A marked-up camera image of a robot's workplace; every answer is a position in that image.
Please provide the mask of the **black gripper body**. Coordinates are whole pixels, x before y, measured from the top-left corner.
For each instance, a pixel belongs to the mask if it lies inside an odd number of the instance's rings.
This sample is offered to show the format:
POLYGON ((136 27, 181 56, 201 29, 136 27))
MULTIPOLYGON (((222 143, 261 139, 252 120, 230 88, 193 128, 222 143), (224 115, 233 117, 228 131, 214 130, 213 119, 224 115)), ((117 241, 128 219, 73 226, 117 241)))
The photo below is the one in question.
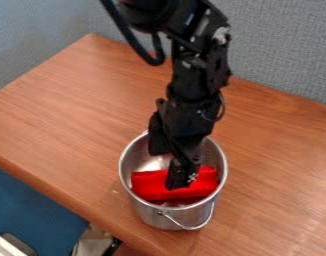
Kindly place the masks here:
POLYGON ((226 104, 218 92, 198 102, 172 97, 157 100, 157 111, 150 124, 162 127, 173 154, 192 156, 200 152, 204 138, 212 134, 216 123, 225 115, 226 104))

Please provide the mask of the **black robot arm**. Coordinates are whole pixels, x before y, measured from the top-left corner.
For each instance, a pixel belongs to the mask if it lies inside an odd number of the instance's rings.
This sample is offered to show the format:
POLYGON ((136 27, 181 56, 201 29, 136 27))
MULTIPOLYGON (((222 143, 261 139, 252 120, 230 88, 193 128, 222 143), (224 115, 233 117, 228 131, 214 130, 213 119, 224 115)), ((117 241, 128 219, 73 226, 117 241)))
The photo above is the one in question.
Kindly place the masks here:
POLYGON ((128 40, 148 63, 165 61, 161 35, 172 40, 173 78, 149 124, 149 151, 170 153, 166 188, 198 177, 204 138, 226 113, 221 89, 232 70, 228 17, 209 0, 119 0, 128 40))

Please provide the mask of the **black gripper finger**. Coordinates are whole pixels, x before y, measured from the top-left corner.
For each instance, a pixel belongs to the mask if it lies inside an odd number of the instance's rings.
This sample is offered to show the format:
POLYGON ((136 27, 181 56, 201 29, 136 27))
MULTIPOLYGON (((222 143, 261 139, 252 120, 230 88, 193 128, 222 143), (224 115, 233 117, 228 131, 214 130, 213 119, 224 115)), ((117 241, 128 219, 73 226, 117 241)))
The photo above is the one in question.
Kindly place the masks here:
POLYGON ((192 156, 174 154, 169 165, 166 188, 173 191, 188 188, 198 179, 202 156, 200 153, 192 156))
POLYGON ((164 134, 162 127, 157 124, 149 126, 149 152, 153 156, 172 152, 169 140, 164 134))

